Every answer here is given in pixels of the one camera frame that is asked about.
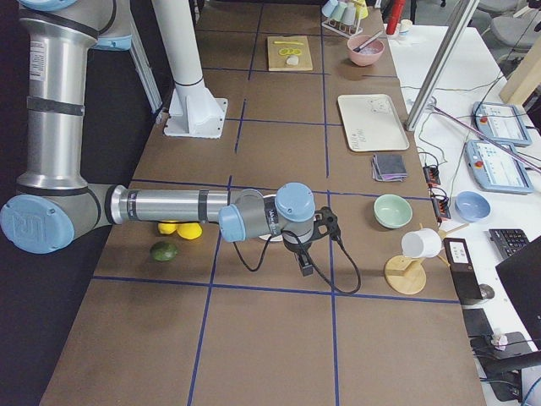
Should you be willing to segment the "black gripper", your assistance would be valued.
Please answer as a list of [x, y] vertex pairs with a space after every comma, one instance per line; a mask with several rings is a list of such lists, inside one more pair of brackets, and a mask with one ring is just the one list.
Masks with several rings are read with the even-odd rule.
[[312, 275], [313, 266], [308, 254], [311, 242], [309, 240], [303, 241], [295, 233], [282, 233], [281, 236], [285, 247], [295, 254], [301, 274], [303, 276]]

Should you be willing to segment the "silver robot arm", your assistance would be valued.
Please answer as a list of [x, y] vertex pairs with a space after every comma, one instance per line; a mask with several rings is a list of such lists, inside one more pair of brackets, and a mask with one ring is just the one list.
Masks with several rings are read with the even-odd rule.
[[30, 34], [28, 160], [15, 197], [1, 210], [9, 241], [49, 254], [109, 224], [211, 222], [231, 243], [281, 237], [302, 274], [314, 271], [309, 246], [316, 239], [315, 204], [304, 184], [289, 183], [265, 197], [253, 189], [127, 189], [81, 177], [88, 52], [131, 47], [129, 2], [23, 1], [19, 20]]

